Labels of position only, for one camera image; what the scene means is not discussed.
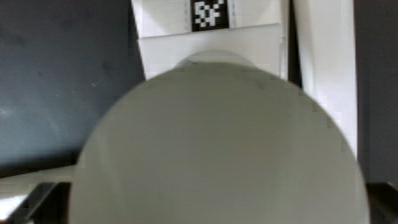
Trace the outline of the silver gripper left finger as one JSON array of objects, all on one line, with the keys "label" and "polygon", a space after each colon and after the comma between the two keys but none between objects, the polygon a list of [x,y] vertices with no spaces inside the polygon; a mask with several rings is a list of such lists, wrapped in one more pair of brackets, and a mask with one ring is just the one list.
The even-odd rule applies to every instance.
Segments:
[{"label": "silver gripper left finger", "polygon": [[56,187],[55,182],[37,184],[1,224],[58,224]]}]

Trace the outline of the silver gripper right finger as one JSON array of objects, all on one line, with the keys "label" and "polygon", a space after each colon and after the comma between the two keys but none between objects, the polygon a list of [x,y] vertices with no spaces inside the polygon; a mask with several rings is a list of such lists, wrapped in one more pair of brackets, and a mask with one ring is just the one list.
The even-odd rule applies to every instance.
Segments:
[{"label": "silver gripper right finger", "polygon": [[398,224],[398,188],[387,182],[369,183],[371,224]]}]

